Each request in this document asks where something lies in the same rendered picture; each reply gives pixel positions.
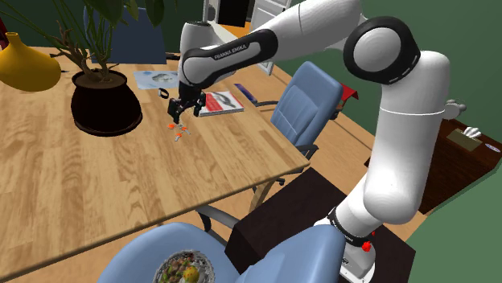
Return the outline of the dark robot stand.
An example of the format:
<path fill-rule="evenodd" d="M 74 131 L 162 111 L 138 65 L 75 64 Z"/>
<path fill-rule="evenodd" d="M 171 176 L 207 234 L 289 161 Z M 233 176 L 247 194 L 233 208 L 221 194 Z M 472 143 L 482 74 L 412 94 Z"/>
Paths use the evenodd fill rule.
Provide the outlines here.
<path fill-rule="evenodd" d="M 266 253 L 323 218 L 346 195 L 309 168 L 238 221 L 225 248 L 238 273 Z M 408 283 L 415 250 L 381 226 L 372 237 L 376 268 L 370 283 Z"/>

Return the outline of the tan flat box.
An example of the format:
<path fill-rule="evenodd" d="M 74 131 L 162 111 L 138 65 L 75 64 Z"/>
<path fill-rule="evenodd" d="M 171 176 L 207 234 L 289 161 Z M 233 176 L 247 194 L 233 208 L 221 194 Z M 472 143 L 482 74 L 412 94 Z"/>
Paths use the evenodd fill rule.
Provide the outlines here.
<path fill-rule="evenodd" d="M 482 144 L 479 139 L 465 135 L 461 129 L 453 130 L 447 138 L 470 152 Z"/>

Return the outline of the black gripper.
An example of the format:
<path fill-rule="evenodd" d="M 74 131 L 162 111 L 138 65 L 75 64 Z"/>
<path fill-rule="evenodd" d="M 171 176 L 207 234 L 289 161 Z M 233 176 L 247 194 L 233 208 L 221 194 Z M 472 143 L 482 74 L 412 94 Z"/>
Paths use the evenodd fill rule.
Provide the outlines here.
<path fill-rule="evenodd" d="M 188 84 L 179 85 L 179 99 L 171 98 L 167 109 L 167 113 L 176 125 L 179 123 L 183 108 L 194 106 L 193 113 L 198 117 L 200 110 L 206 105 L 206 94 L 200 88 Z"/>

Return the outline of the plant in black pot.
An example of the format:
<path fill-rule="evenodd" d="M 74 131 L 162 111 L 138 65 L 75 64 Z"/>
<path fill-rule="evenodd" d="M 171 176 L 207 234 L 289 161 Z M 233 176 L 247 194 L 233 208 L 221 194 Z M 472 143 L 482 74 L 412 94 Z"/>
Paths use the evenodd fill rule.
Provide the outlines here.
<path fill-rule="evenodd" d="M 98 137 L 114 137 L 135 129 L 142 121 L 138 98 L 127 84 L 127 78 L 116 71 L 119 64 L 108 64 L 113 31 L 122 18 L 123 8 L 138 21 L 139 8 L 145 8 L 153 27 L 160 26 L 164 16 L 163 0 L 81 0 L 84 21 L 78 23 L 66 0 L 51 0 L 59 18 L 58 35 L 49 35 L 8 0 L 6 16 L 42 35 L 59 56 L 73 62 L 80 70 L 72 77 L 75 91 L 71 111 L 78 129 Z"/>

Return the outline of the yellow vase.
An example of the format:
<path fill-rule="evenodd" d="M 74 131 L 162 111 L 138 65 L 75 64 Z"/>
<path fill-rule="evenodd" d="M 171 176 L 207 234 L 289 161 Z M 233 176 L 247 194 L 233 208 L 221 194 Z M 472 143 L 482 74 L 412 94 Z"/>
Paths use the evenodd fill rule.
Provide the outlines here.
<path fill-rule="evenodd" d="M 40 92 L 60 80 L 59 63 L 49 55 L 28 47 L 16 32 L 7 32 L 8 46 L 0 51 L 0 81 L 25 92 Z"/>

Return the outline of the blue chair with plain back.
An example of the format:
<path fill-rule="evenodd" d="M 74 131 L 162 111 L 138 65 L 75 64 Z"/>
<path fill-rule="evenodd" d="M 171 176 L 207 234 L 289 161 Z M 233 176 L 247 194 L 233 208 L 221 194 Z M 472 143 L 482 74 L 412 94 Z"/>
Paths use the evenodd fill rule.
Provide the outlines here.
<path fill-rule="evenodd" d="M 165 64 L 167 60 L 162 29 L 152 26 L 146 9 L 139 8 L 136 21 L 124 7 L 122 18 L 127 25 L 118 23 L 113 31 L 108 64 Z"/>

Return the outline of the wooden table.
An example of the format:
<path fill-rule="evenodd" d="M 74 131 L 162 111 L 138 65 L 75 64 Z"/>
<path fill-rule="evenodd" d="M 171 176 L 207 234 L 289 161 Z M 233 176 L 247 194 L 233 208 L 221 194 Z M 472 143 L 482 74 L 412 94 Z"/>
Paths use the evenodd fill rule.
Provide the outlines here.
<path fill-rule="evenodd" d="M 307 165 L 250 102 L 244 111 L 170 128 L 167 101 L 136 89 L 142 121 L 117 137 L 74 124 L 76 66 L 22 92 L 0 82 L 0 283 L 85 252 Z"/>

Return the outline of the red and white book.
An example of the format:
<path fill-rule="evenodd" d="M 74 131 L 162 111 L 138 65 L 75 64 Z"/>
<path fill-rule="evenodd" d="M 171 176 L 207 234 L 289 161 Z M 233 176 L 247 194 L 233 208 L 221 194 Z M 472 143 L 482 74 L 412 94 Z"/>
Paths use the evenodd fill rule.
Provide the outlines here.
<path fill-rule="evenodd" d="M 206 92 L 206 104 L 200 110 L 200 116 L 213 116 L 244 111 L 242 103 L 229 91 Z"/>

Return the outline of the bowl of food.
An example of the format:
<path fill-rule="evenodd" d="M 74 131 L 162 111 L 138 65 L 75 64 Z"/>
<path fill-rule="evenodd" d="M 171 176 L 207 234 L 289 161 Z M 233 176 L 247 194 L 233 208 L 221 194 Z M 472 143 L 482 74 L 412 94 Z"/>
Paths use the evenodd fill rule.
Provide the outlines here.
<path fill-rule="evenodd" d="M 210 260 L 200 251 L 182 250 L 170 255 L 158 268 L 152 283 L 215 283 Z"/>

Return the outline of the dark blue book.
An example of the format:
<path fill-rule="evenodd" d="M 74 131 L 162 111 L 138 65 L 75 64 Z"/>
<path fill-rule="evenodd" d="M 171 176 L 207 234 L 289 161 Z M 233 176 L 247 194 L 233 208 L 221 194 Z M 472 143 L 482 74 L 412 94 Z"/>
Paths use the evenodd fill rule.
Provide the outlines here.
<path fill-rule="evenodd" d="M 251 101 L 252 103 L 256 103 L 257 102 L 257 99 L 255 96 L 253 96 L 251 94 L 251 92 L 249 90 L 247 90 L 242 84 L 235 84 L 235 87 L 240 90 L 246 97 L 249 101 Z"/>

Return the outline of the blue office chair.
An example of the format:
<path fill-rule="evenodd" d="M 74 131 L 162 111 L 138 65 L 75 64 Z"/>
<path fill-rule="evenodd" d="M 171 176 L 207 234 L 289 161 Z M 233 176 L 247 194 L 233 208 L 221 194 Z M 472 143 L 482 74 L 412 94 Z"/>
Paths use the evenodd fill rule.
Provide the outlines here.
<path fill-rule="evenodd" d="M 224 245 L 202 229 L 171 223 L 143 233 L 107 265 L 97 283 L 154 283 L 161 264 L 175 252 L 193 249 L 209 259 L 216 283 L 337 283 L 345 238 L 330 224 L 308 228 L 272 248 L 238 273 Z"/>
<path fill-rule="evenodd" d="M 271 123 L 298 151 L 311 158 L 318 149 L 315 140 L 331 119 L 343 91 L 337 80 L 307 61 L 296 71 L 278 101 L 254 105 L 274 105 Z"/>

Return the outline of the brown cabinet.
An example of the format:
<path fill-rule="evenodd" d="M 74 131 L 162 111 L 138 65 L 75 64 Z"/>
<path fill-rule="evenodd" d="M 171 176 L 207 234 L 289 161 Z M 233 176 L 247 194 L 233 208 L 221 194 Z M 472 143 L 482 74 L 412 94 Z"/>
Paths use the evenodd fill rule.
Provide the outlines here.
<path fill-rule="evenodd" d="M 430 214 L 441 203 L 494 170 L 502 159 L 502 143 L 486 135 L 477 137 L 482 144 L 471 152 L 447 138 L 453 130 L 464 131 L 466 128 L 455 119 L 441 123 L 419 207 L 419 211 L 424 215 Z M 501 153 L 490 150 L 485 143 L 495 146 Z"/>

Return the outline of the pale blue magazine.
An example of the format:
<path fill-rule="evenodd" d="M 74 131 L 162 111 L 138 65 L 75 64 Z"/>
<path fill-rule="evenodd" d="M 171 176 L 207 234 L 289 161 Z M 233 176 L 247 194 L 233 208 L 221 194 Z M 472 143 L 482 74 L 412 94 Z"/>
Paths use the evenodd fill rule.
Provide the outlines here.
<path fill-rule="evenodd" d="M 137 71 L 134 79 L 139 89 L 177 88 L 179 85 L 176 71 Z"/>

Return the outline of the red folded thing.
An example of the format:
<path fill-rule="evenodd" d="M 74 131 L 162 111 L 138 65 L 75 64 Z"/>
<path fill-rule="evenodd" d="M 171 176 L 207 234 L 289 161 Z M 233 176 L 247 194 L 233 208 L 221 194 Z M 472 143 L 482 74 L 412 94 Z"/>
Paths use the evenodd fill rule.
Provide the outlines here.
<path fill-rule="evenodd" d="M 358 100 L 358 99 L 359 99 L 359 97 L 358 97 L 358 92 L 357 92 L 356 90 L 354 90 L 354 89 L 352 89 L 352 88 L 349 88 L 349 87 L 348 87 L 347 85 L 345 85 L 345 84 L 342 84 L 342 87 L 343 87 L 343 94 L 342 94 L 342 97 L 341 97 L 340 103 L 339 103 L 339 105 L 338 105 L 338 109 L 342 109 L 342 108 L 345 106 L 345 104 L 346 104 L 347 100 L 348 100 L 349 98 L 351 98 L 351 97 L 352 97 L 352 98 L 355 98 L 356 100 Z"/>

